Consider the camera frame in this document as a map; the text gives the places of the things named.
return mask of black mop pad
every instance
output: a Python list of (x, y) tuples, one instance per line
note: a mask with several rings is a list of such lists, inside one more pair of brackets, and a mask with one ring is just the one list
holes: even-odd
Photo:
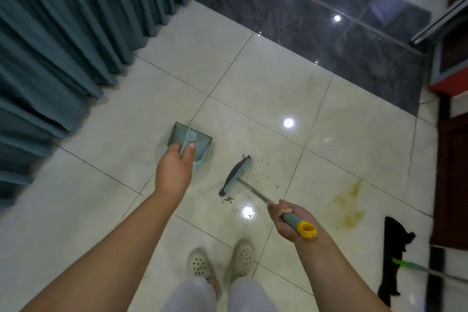
[(406, 232), (395, 219), (385, 217), (382, 283), (378, 296), (388, 307), (391, 305), (390, 296), (400, 296), (396, 286), (396, 273), (400, 266), (392, 262), (392, 258), (402, 260), (406, 244), (410, 244), (415, 237), (416, 234)]

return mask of person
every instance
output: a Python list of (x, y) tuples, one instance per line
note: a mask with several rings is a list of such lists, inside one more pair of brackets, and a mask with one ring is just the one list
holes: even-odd
[[(179, 157), (180, 145), (172, 144), (156, 169), (155, 191), (103, 240), (46, 286), (23, 309), (30, 311), (126, 311), (142, 280), (162, 232), (177, 208), (192, 177), (194, 145)], [(315, 217), (301, 206), (280, 200), (268, 212), (279, 234), (294, 244), (321, 312), (388, 312), (340, 252)], [(282, 219), (293, 212), (317, 228), (316, 238), (301, 238)], [(242, 239), (236, 245), (228, 309), (276, 311), (260, 284), (248, 277), (254, 249)], [(188, 257), (194, 278), (178, 287), (163, 312), (215, 311), (220, 290), (205, 252), (197, 248)]]

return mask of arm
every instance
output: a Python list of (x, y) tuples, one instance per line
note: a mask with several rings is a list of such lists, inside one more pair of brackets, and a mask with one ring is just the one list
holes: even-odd
[(192, 177), (194, 145), (179, 158), (172, 144), (156, 169), (156, 189), (119, 226), (74, 262), (23, 309), (29, 311), (126, 311), (167, 221)]
[[(278, 205), (270, 202), (268, 211), (278, 233), (296, 246), (320, 312), (390, 312), (310, 212), (283, 200)], [(301, 238), (281, 219), (285, 212), (293, 212), (312, 223), (317, 228), (317, 237)]]

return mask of forearm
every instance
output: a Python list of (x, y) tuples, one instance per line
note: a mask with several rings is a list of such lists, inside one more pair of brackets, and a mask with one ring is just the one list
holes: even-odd
[(320, 312), (390, 311), (326, 232), (316, 241), (298, 239), (295, 246)]
[(154, 193), (23, 311), (126, 311), (176, 208)]

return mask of hand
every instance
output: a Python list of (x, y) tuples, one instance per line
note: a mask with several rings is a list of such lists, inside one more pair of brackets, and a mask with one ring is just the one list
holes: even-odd
[(269, 201), (268, 213), (270, 214), (270, 217), (272, 218), (278, 233), (287, 240), (296, 243), (298, 240), (304, 239), (281, 218), (281, 216), (287, 212), (292, 212), (297, 217), (309, 222), (310, 224), (313, 224), (317, 228), (318, 234), (320, 234), (320, 231), (323, 230), (315, 217), (302, 206), (298, 206), (284, 200), (279, 200), (278, 204)]
[(171, 144), (162, 156), (156, 168), (155, 193), (170, 198), (176, 206), (185, 195), (192, 180), (195, 143), (184, 149), (179, 157), (180, 144)]

